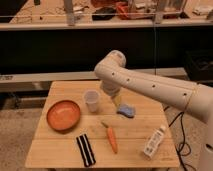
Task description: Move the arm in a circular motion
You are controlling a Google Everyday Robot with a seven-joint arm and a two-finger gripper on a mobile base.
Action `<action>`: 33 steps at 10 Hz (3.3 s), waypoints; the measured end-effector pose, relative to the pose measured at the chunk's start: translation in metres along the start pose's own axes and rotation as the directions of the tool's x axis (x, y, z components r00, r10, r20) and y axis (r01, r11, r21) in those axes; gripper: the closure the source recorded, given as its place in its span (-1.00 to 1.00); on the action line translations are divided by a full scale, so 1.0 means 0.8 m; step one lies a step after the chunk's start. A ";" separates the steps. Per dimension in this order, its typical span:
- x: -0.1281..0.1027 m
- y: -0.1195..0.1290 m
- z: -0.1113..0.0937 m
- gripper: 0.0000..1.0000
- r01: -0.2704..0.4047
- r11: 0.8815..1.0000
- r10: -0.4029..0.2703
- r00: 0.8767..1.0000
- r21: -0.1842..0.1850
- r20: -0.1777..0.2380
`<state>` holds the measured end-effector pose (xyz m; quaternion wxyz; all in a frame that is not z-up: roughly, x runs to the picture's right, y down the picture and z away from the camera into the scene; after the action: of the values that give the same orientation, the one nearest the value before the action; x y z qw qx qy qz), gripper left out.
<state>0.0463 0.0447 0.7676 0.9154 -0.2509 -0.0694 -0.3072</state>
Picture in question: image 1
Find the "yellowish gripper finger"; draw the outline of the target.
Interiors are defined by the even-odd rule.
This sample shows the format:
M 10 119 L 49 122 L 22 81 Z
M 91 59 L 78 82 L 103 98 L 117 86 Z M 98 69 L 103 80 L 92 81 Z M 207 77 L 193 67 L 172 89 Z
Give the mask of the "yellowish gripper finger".
M 118 107 L 122 102 L 122 97 L 120 95 L 116 95 L 112 97 L 112 102 L 116 107 Z

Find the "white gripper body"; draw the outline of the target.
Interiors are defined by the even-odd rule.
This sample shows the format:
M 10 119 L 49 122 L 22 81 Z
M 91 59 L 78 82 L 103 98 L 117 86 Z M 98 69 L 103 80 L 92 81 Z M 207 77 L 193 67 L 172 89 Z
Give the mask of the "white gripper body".
M 118 85 L 112 84 L 111 82 L 102 81 L 101 89 L 108 96 L 114 97 L 120 92 L 121 87 Z

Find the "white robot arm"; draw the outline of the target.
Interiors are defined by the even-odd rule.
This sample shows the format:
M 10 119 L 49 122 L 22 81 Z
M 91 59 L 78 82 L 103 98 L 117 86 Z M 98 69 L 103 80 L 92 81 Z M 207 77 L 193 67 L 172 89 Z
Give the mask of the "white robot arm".
M 121 87 L 175 107 L 204 122 L 204 141 L 197 171 L 213 171 L 213 88 L 185 80 L 146 74 L 125 68 L 125 55 L 113 50 L 94 68 L 102 90 L 115 96 Z

